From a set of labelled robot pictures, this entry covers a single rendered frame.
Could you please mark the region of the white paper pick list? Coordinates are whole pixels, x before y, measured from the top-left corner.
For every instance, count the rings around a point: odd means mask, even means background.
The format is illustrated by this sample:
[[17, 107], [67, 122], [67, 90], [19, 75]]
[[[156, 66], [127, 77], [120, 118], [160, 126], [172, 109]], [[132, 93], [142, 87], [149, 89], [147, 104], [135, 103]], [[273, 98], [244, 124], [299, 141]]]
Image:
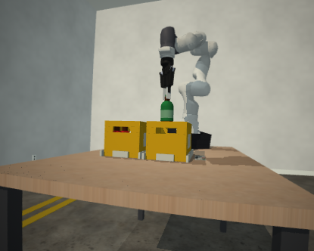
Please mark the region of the white paper pick list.
[[205, 156], [198, 156], [198, 155], [195, 155], [195, 160], [206, 160]]

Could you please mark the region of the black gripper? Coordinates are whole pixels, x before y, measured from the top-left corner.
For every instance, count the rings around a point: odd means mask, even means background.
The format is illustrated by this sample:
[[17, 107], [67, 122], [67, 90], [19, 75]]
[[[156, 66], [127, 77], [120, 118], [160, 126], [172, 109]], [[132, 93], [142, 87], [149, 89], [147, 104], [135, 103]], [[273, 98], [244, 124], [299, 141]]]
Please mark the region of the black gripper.
[[163, 88], [163, 100], [171, 99], [171, 86], [173, 85], [175, 67], [173, 67], [174, 59], [172, 57], [162, 57], [160, 65], [162, 72], [160, 72], [160, 87]]

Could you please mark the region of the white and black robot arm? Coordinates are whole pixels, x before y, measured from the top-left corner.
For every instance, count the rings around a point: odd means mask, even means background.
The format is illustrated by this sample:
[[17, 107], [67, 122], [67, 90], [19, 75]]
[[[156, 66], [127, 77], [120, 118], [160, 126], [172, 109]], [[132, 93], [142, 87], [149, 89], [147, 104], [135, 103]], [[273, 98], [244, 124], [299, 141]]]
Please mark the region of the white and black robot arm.
[[[175, 37], [174, 27], [168, 26], [161, 30], [160, 34], [160, 58], [172, 57], [175, 54], [180, 54], [190, 51], [191, 55], [203, 56], [200, 57], [194, 67], [192, 76], [196, 79], [195, 82], [181, 82], [179, 84], [179, 93], [184, 100], [184, 112], [180, 122], [191, 123], [191, 133], [200, 134], [198, 118], [199, 105], [194, 100], [194, 96], [203, 97], [210, 93], [210, 85], [206, 81], [207, 73], [210, 68], [210, 58], [213, 58], [217, 53], [218, 45], [216, 42], [208, 42], [207, 36], [202, 31], [196, 31], [198, 35], [187, 33], [179, 37]], [[202, 34], [203, 35], [202, 35]], [[199, 44], [199, 48], [196, 45]], [[166, 48], [164, 48], [166, 47]], [[169, 48], [171, 47], [171, 48]], [[197, 130], [198, 127], [198, 130]]]

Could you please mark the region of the yellow divided crate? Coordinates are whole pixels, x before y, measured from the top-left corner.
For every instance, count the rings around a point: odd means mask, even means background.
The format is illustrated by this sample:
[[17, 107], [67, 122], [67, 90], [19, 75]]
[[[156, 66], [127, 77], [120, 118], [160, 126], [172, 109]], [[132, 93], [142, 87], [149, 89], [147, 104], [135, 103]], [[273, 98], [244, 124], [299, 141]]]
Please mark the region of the yellow divided crate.
[[[168, 129], [176, 129], [176, 133], [168, 133]], [[146, 160], [155, 160], [156, 153], [164, 153], [174, 154], [174, 161], [186, 162], [190, 150], [191, 123], [147, 121]]]
[[[129, 158], [138, 158], [138, 152], [146, 150], [147, 123], [142, 121], [105, 121], [104, 156], [112, 156], [113, 150], [128, 151]], [[113, 132], [114, 126], [128, 127], [131, 132]]]

